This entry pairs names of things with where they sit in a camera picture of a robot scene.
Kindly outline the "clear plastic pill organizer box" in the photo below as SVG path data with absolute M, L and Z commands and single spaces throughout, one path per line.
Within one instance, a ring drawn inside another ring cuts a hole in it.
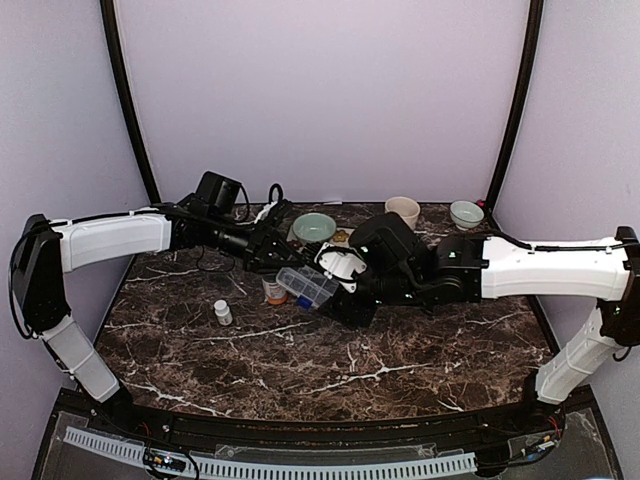
M 318 309 L 330 300 L 340 287 L 338 281 L 332 280 L 323 274 L 308 267 L 285 267 L 276 274 L 276 281 L 291 295 L 296 298 L 304 296 L 312 301 L 310 309 Z

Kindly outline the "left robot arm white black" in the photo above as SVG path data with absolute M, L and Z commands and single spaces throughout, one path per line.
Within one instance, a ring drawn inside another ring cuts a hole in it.
M 120 436 L 140 429 L 140 412 L 130 406 L 127 387 L 75 319 L 67 279 L 140 254 L 195 247 L 218 250 L 257 274 L 307 264 L 280 233 L 279 223 L 291 208 L 281 186 L 271 186 L 268 203 L 254 220 L 237 221 L 231 213 L 244 190 L 241 182 L 207 171 L 196 190 L 177 203 L 74 220 L 34 214 L 26 221 L 8 266 L 14 325 L 23 339 L 44 343 L 85 394 L 103 406 L 103 421 Z

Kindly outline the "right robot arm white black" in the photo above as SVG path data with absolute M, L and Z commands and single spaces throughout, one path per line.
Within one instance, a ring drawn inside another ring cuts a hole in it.
M 596 304 L 575 336 L 529 379 L 510 413 L 521 434 L 534 432 L 576 386 L 607 359 L 639 344 L 639 239 L 620 226 L 591 241 L 527 243 L 503 232 L 446 236 L 427 246 L 395 213 L 373 217 L 346 247 L 316 256 L 345 294 L 336 304 L 363 323 L 380 305 L 436 307 L 512 296 L 577 296 Z

